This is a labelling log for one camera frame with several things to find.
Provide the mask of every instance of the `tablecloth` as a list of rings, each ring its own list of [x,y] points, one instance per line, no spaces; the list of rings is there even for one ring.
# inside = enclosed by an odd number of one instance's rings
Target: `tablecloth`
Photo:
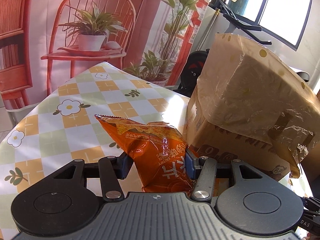
[[[0,238],[18,231],[11,217],[14,197],[73,159],[97,162],[122,150],[95,114],[147,123],[165,121],[182,132],[189,98],[127,74],[103,62],[72,78],[35,107],[0,143]],[[308,181],[284,177],[280,183],[299,196],[311,196]],[[124,193],[140,191],[135,167],[120,181]],[[88,188],[101,195],[99,179]]]

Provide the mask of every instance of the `chip bag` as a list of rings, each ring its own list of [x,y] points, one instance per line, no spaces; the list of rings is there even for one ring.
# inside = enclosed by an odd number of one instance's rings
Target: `chip bag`
[[[185,168],[188,146],[182,135],[165,122],[142,124],[130,119],[95,115],[111,138],[136,165],[144,192],[190,192]]]

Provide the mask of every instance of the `ridged gray surface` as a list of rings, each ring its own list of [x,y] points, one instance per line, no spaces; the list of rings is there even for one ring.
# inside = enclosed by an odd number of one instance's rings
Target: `ridged gray surface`
[[[43,239],[45,238],[25,233],[14,238],[14,240]],[[193,202],[183,193],[130,193],[122,202],[104,205],[97,218],[83,229],[66,236],[50,237],[50,240],[97,239],[254,240],[258,237],[231,230],[215,216],[210,205]],[[298,240],[299,238],[290,232],[284,236],[266,239]]]

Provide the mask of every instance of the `bookshelf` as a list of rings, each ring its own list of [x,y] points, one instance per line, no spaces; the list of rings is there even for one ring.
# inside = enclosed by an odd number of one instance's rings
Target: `bookshelf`
[[[13,109],[29,105],[32,87],[28,25],[30,0],[0,0],[0,94]]]

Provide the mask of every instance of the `window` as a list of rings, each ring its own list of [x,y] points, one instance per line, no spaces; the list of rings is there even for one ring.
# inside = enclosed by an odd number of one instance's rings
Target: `window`
[[[297,49],[307,24],[312,0],[237,0],[229,7],[251,25],[264,31],[293,49]]]

